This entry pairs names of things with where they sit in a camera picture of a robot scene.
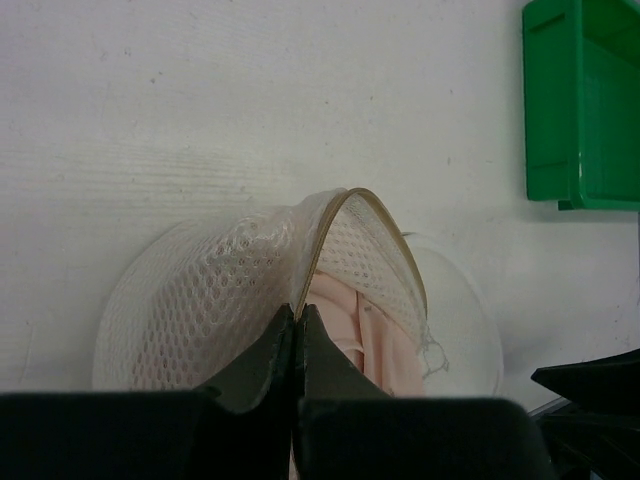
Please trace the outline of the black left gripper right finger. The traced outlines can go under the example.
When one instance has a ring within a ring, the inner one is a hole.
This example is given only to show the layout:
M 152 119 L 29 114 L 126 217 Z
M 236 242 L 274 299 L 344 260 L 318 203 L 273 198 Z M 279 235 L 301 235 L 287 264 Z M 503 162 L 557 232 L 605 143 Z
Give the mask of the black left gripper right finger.
M 499 398 L 393 398 L 330 340 L 296 327 L 294 458 L 302 479 L 552 479 L 542 435 Z

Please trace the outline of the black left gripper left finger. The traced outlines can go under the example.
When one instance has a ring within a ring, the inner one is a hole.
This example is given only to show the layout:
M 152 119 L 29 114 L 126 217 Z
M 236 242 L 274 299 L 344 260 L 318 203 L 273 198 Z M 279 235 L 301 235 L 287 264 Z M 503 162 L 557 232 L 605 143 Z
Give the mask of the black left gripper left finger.
M 4 479 L 285 479 L 293 313 L 186 390 L 1 397 Z

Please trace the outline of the pink bra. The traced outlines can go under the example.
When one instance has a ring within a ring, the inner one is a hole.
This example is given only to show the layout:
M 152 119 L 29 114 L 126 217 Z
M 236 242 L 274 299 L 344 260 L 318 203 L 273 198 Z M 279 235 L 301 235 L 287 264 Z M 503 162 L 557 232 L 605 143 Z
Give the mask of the pink bra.
M 424 394 L 413 341 L 361 292 L 317 271 L 306 302 L 318 308 L 338 349 L 379 389 L 392 397 Z

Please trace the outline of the white mesh laundry bag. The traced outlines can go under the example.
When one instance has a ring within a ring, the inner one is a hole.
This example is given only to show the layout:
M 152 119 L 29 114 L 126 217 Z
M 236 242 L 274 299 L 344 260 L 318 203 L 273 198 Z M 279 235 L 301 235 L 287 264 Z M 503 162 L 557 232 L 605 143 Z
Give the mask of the white mesh laundry bag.
M 306 297 L 317 271 L 361 292 L 402 328 L 422 364 L 424 396 L 498 392 L 499 334 L 476 287 L 441 252 L 412 249 L 366 189 L 226 209 L 165 233 L 107 303 L 93 386 L 204 382 L 253 344 L 281 306 L 300 315 L 313 305 Z

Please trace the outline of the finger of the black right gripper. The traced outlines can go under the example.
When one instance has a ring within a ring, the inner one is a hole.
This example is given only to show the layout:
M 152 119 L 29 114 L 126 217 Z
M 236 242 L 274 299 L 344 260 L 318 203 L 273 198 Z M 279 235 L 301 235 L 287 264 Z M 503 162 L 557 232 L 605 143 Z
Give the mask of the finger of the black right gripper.
M 538 368 L 531 379 L 596 413 L 639 414 L 639 350 L 582 363 Z

